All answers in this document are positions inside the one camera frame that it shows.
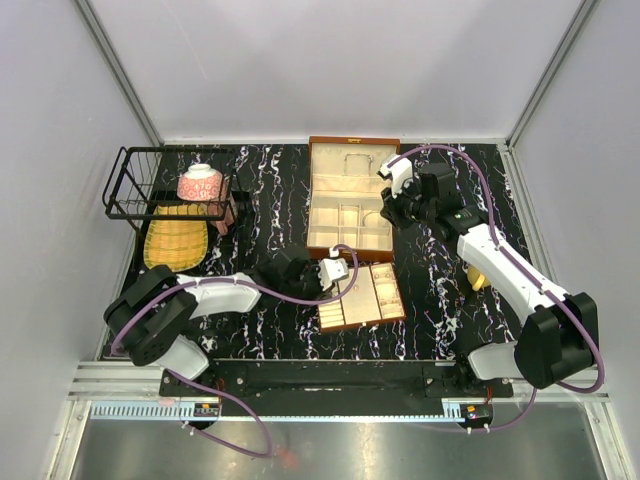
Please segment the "brown jewelry tray insert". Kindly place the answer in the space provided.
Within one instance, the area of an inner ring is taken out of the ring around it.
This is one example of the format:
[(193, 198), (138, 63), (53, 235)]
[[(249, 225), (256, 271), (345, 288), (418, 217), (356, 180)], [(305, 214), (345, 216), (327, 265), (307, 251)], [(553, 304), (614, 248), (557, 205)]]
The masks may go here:
[(392, 263), (362, 265), (350, 291), (318, 307), (322, 333), (404, 321), (406, 312)]

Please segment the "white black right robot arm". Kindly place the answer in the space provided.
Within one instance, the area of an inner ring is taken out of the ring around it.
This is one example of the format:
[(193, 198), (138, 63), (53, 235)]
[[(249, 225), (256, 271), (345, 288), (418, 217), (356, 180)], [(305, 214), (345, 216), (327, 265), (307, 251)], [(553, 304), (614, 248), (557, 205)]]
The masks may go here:
[(453, 374), (460, 393), (476, 396), (497, 378), (523, 379), (545, 389), (595, 365), (594, 300), (585, 293), (569, 294), (519, 255), (490, 226), (486, 212), (464, 204), (449, 166), (415, 170), (409, 159), (393, 155), (378, 174), (390, 183), (381, 193), (382, 217), (398, 229), (426, 225), (467, 263), (473, 289), (496, 289), (521, 323), (517, 340), (465, 354), (464, 365)]

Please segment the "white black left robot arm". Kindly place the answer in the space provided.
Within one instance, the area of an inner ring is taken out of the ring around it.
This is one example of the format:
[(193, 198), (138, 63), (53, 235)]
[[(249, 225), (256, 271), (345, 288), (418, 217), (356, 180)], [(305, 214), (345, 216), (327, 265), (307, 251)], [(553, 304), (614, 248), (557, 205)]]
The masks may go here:
[(136, 366), (156, 364), (181, 375), (196, 396), (215, 386), (216, 372), (197, 343), (187, 338), (191, 320), (221, 313), (246, 313), (273, 291), (277, 298), (318, 301), (332, 281), (326, 265), (303, 258), (275, 257), (230, 276), (193, 277), (156, 266), (124, 291), (104, 313), (114, 335), (114, 354)]

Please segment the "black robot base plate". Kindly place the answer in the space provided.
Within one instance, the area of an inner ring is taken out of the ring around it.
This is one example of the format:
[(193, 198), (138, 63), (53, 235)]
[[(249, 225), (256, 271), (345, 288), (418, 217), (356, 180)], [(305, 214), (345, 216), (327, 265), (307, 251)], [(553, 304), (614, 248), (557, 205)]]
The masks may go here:
[(260, 416), (441, 415), (444, 399), (511, 399), (502, 379), (461, 380), (451, 361), (218, 359), (196, 380)]

